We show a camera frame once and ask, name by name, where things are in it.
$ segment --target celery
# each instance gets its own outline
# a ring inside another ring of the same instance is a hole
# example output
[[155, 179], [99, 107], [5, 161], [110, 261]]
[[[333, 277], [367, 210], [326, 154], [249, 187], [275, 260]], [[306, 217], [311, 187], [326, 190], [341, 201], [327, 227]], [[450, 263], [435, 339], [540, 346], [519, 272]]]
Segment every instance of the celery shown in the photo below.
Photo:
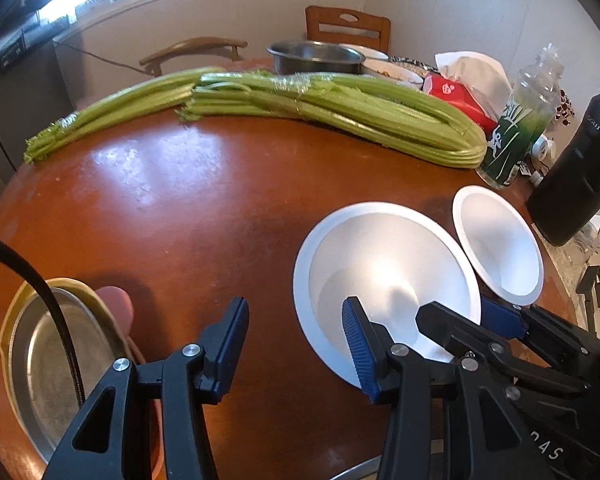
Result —
[[72, 140], [81, 137], [76, 137], [72, 135], [72, 133], [80, 130], [82, 127], [86, 126], [92, 121], [106, 116], [107, 114], [115, 114], [116, 111], [120, 110], [121, 107], [125, 107], [127, 105], [132, 106], [136, 100], [156, 92], [181, 88], [184, 84], [188, 84], [189, 88], [192, 88], [192, 86], [198, 83], [203, 74], [222, 71], [222, 68], [215, 67], [184, 70], [182, 72], [167, 74], [165, 76], [150, 79], [149, 81], [144, 81], [140, 84], [123, 89], [115, 94], [105, 97], [104, 99], [87, 106], [83, 110], [74, 112], [68, 115], [66, 118], [56, 121], [51, 126], [48, 126], [42, 130], [36, 136], [27, 140], [27, 151], [24, 156], [25, 162], [44, 158], [45, 155], [55, 151], [59, 146], [64, 146], [69, 142], [72, 142]]
[[[391, 81], [366, 78], [364, 76], [350, 75], [353, 80], [382, 81], [399, 89], [404, 88], [407, 92], [424, 96], [425, 100], [433, 100], [434, 104], [440, 101], [432, 96], [423, 94]], [[380, 128], [399, 136], [417, 140], [431, 146], [439, 146], [450, 150], [462, 150], [476, 143], [484, 144], [484, 133], [471, 119], [454, 108], [464, 121], [458, 124], [455, 120], [446, 123], [440, 118], [428, 114], [429, 119], [423, 120], [422, 110], [412, 110], [407, 105], [382, 99], [360, 90], [346, 88], [336, 83], [336, 75], [329, 73], [308, 73], [295, 76], [263, 77], [250, 73], [212, 73], [203, 75], [200, 84], [216, 85], [221, 82], [247, 85], [253, 89], [267, 92], [275, 92], [278, 95], [297, 98], [298, 100], [326, 108], [332, 112], [346, 115], [374, 128]], [[439, 114], [446, 118], [448, 114]], [[481, 135], [481, 139], [466, 136], [464, 131], [475, 127]]]
[[24, 154], [25, 162], [35, 162], [43, 160], [51, 153], [59, 150], [63, 146], [78, 140], [81, 137], [89, 135], [98, 130], [125, 123], [132, 119], [142, 117], [166, 108], [172, 108], [183, 104], [191, 97], [191, 84], [184, 84], [177, 88], [163, 89], [143, 97], [139, 97], [128, 104], [126, 107], [118, 108], [109, 113], [96, 118], [79, 128], [69, 130], [66, 134], [55, 136], [51, 142], [45, 144], [34, 144], [27, 141], [27, 151]]
[[[453, 168], [476, 168], [484, 156], [484, 149], [482, 146], [457, 151], [427, 146], [426, 144], [413, 140], [406, 140], [376, 128], [366, 126], [347, 116], [326, 110], [317, 105], [266, 91], [205, 92], [202, 88], [196, 88], [192, 92], [194, 95], [193, 101], [196, 101], [199, 96], [204, 95], [203, 102], [205, 105], [207, 103], [210, 104], [213, 102], [213, 95], [216, 93], [222, 103], [216, 112], [221, 112], [223, 109], [231, 110], [232, 107], [241, 107], [244, 106], [245, 102], [251, 102], [262, 108], [269, 108], [276, 111], [281, 110], [287, 114], [301, 116], [306, 120], [328, 124], [329, 126], [334, 126], [335, 128], [381, 144], [382, 146], [393, 148], [394, 150]], [[200, 115], [203, 115], [202, 108], [199, 108], [198, 110], [200, 111]]]
[[234, 102], [197, 103], [189, 102], [182, 110], [176, 111], [182, 121], [197, 121], [207, 115], [249, 115], [259, 117], [294, 118], [291, 114], [275, 110], [267, 110], [251, 104]]
[[422, 113], [436, 117], [450, 126], [456, 127], [460, 132], [465, 132], [474, 139], [484, 138], [484, 132], [480, 127], [455, 106], [409, 86], [396, 84], [387, 79], [367, 76], [360, 77], [349, 74], [319, 73], [315, 76], [339, 85], [357, 88], [366, 94], [412, 107]]

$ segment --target wooden chair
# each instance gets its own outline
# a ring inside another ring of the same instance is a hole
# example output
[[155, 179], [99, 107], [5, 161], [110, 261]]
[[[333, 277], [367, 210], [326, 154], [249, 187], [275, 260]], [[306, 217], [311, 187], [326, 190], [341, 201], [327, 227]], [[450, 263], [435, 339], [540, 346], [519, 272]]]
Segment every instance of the wooden chair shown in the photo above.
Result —
[[[306, 15], [306, 37], [311, 41], [325, 43], [352, 43], [374, 48], [385, 54], [389, 50], [391, 36], [391, 20], [382, 16], [366, 14], [359, 10], [339, 9], [337, 7], [309, 6], [304, 10]], [[355, 20], [346, 20], [343, 16], [351, 15]], [[378, 33], [377, 38], [346, 34], [344, 32], [327, 32], [320, 30], [320, 24], [337, 25], [339, 27], [371, 30]]]
[[190, 54], [216, 54], [228, 57], [232, 61], [238, 61], [240, 59], [238, 48], [245, 48], [246, 46], [246, 41], [200, 36], [174, 43], [167, 48], [154, 52], [150, 56], [142, 58], [139, 63], [148, 75], [158, 77], [162, 75], [162, 63], [174, 57], [188, 56]]

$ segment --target plastic bottle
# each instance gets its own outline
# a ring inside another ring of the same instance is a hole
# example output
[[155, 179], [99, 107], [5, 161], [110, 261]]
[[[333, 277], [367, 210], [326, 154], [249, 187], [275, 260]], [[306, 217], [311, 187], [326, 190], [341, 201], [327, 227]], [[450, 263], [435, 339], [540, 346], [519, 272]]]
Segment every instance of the plastic bottle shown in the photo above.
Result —
[[526, 207], [542, 236], [564, 245], [600, 209], [600, 94]]
[[558, 80], [563, 71], [557, 49], [550, 43], [535, 63], [518, 73], [484, 160], [476, 170], [491, 187], [503, 189], [511, 183], [520, 161], [548, 126], [560, 105]]
[[566, 247], [567, 256], [574, 265], [583, 265], [600, 248], [600, 215], [594, 215], [572, 240]]

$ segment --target white plate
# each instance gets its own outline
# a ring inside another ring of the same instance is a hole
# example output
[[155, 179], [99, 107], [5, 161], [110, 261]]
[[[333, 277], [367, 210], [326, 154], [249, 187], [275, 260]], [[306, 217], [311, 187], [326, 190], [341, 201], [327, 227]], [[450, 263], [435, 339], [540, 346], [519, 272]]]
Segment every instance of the white plate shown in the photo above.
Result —
[[423, 357], [451, 354], [418, 332], [418, 308], [439, 301], [480, 323], [480, 294], [460, 246], [432, 219], [384, 202], [359, 203], [324, 218], [304, 240], [294, 269], [298, 320], [314, 351], [360, 386], [342, 328], [342, 302], [357, 296], [369, 319]]
[[405, 82], [416, 88], [422, 88], [422, 85], [424, 84], [424, 79], [411, 70], [378, 59], [367, 59], [362, 64], [362, 72], [381, 79]]
[[475, 272], [509, 303], [528, 305], [540, 296], [544, 266], [531, 229], [515, 208], [482, 186], [466, 186], [453, 205], [458, 239]]
[[380, 52], [379, 50], [369, 48], [368, 46], [354, 45], [350, 43], [341, 43], [340, 46], [352, 48], [353, 50], [362, 54], [367, 59], [379, 59], [381, 61], [389, 61], [389, 56], [387, 56], [387, 54], [385, 54], [384, 52]]

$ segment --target metal pot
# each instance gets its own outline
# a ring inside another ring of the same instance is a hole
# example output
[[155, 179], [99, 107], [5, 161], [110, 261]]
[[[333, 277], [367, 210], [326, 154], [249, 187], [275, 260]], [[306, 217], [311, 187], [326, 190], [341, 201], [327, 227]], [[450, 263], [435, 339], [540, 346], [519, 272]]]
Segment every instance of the metal pot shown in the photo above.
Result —
[[267, 47], [276, 73], [344, 72], [359, 74], [365, 56], [352, 48], [319, 41], [279, 41]]

